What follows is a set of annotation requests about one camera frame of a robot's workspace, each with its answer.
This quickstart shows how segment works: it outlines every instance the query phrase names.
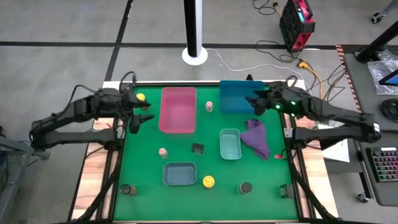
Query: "teal plastic container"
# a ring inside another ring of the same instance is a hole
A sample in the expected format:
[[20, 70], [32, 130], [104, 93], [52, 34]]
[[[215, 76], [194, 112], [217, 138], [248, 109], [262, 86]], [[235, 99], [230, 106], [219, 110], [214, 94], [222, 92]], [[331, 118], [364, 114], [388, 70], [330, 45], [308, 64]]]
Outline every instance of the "teal plastic container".
[[220, 154], [223, 159], [236, 160], [242, 157], [240, 135], [238, 129], [220, 131]]
[[256, 90], [264, 90], [262, 81], [220, 81], [220, 110], [225, 114], [254, 114], [246, 97], [257, 98]]

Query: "purple towel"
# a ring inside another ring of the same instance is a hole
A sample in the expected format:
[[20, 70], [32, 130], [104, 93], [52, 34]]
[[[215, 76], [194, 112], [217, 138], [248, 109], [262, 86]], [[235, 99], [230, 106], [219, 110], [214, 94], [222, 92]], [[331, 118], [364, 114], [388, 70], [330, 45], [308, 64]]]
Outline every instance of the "purple towel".
[[268, 159], [269, 148], [267, 144], [266, 126], [257, 119], [246, 121], [247, 131], [241, 134], [242, 141], [254, 149], [254, 153], [261, 159]]

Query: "gray floor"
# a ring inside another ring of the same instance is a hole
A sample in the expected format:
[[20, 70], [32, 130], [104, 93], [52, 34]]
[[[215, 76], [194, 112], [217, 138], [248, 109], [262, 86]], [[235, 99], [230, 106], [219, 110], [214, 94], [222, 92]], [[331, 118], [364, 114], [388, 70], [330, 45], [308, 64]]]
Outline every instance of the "gray floor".
[[[256, 1], [260, 6], [265, 0]], [[279, 1], [280, 9], [287, 1]], [[382, 23], [369, 17], [389, 0], [308, 0], [316, 33], [308, 44], [369, 44], [398, 19], [394, 11]], [[185, 42], [181, 0], [135, 0], [123, 42]], [[258, 40], [283, 43], [277, 15], [257, 13], [251, 0], [203, 0], [203, 42], [254, 44]]]
[[[369, 16], [389, 0], [308, 0], [317, 22], [309, 44], [368, 44], [398, 19], [396, 11], [380, 24], [371, 24]], [[114, 42], [127, 0], [49, 1], [3, 0], [0, 2], [0, 41]], [[277, 15], [262, 16], [250, 0], [203, 0], [203, 39], [206, 43], [253, 44], [260, 39], [283, 43]], [[185, 42], [181, 0], [135, 0], [123, 42]], [[398, 38], [391, 42], [398, 43]], [[295, 63], [279, 63], [270, 56], [246, 49], [217, 49], [234, 69], [273, 63], [300, 72], [306, 82], [313, 76], [299, 70]], [[270, 50], [284, 54], [283, 50]], [[0, 124], [15, 140], [27, 139], [30, 123], [60, 111], [72, 88], [85, 84], [102, 85], [112, 48], [86, 47], [0, 47]], [[112, 80], [129, 70], [139, 80], [219, 80], [244, 79], [248, 73], [256, 79], [285, 79], [288, 70], [262, 67], [245, 72], [229, 71], [214, 52], [205, 64], [190, 67], [181, 60], [182, 49], [120, 50]], [[340, 64], [335, 50], [304, 50], [304, 58], [322, 79]], [[339, 82], [348, 87], [343, 77]], [[318, 89], [312, 91], [318, 95]], [[79, 90], [76, 98], [87, 93]], [[346, 88], [332, 104], [355, 109]], [[85, 131], [91, 122], [65, 127]], [[9, 223], [29, 219], [31, 223], [64, 221], [68, 215], [74, 187], [81, 167], [84, 145], [57, 146], [48, 161], [29, 167], [17, 196]], [[398, 208], [381, 207], [375, 200], [363, 205], [353, 196], [362, 192], [359, 176], [330, 174], [331, 186], [341, 217], [348, 220], [398, 223]]]

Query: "pink bin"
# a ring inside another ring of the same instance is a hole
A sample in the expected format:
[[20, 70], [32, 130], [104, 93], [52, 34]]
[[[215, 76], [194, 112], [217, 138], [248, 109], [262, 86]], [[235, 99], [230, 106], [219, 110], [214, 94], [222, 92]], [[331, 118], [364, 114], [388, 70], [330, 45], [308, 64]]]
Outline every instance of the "pink bin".
[[195, 131], [197, 91], [194, 87], [165, 87], [160, 105], [159, 129], [164, 133]]

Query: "small jar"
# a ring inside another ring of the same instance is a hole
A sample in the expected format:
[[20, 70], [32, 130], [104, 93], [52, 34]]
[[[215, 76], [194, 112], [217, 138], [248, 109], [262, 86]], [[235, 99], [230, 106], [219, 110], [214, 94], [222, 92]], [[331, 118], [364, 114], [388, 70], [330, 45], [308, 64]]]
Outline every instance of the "small jar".
[[212, 112], [213, 111], [213, 102], [207, 101], [205, 107], [206, 107], [207, 112]]
[[208, 175], [208, 176], [203, 178], [203, 186], [206, 189], [212, 188], [214, 186], [214, 184], [215, 184], [215, 181], [214, 181], [214, 178], [212, 176]]
[[130, 186], [128, 184], [123, 184], [120, 186], [120, 193], [123, 195], [134, 196], [137, 193], [137, 189], [135, 186]]
[[[141, 101], [145, 101], [146, 102], [146, 100], [145, 100], [145, 95], [144, 94], [142, 94], [142, 93], [138, 93], [137, 95], [136, 95], [136, 97], [138, 98], [138, 100], [141, 100]], [[148, 109], [148, 107], [142, 107], [141, 108], [142, 110], [147, 110]]]
[[252, 191], [253, 186], [249, 182], [243, 182], [241, 185], [238, 187], [238, 192], [240, 194], [248, 194]]
[[160, 148], [159, 149], [159, 155], [161, 156], [162, 159], [166, 159], [169, 153], [165, 148]]

